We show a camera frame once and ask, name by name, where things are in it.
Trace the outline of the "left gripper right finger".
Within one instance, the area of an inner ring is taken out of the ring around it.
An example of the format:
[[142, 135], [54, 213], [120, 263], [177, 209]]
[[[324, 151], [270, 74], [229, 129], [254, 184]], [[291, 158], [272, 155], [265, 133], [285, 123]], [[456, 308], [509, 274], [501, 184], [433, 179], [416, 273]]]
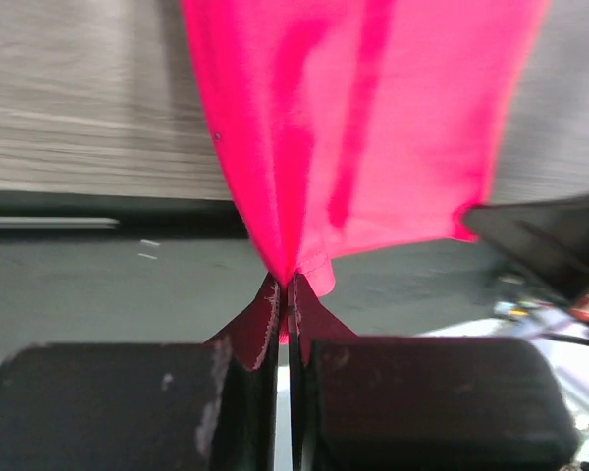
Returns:
[[558, 470], [579, 438], [552, 368], [515, 337], [371, 337], [288, 283], [296, 470]]

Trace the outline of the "pink t shirt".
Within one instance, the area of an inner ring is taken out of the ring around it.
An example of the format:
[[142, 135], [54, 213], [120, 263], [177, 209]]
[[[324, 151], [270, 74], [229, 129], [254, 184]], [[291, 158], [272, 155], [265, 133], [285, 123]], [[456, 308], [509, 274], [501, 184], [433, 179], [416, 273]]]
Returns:
[[332, 261], [472, 240], [543, 1], [185, 1], [226, 182], [281, 284]]

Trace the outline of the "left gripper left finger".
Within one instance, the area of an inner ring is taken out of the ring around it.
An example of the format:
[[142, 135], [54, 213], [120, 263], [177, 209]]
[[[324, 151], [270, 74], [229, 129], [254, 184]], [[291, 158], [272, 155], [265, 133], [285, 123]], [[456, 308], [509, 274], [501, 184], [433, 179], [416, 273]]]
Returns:
[[280, 288], [203, 343], [47, 343], [0, 365], [0, 470], [269, 470]]

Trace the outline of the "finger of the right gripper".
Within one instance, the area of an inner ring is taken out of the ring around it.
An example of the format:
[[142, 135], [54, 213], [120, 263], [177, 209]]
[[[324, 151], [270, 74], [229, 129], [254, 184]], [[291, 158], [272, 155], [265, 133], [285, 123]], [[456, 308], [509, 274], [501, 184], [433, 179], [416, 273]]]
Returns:
[[589, 292], [589, 193], [566, 199], [478, 205], [462, 223], [499, 250], [551, 299]]

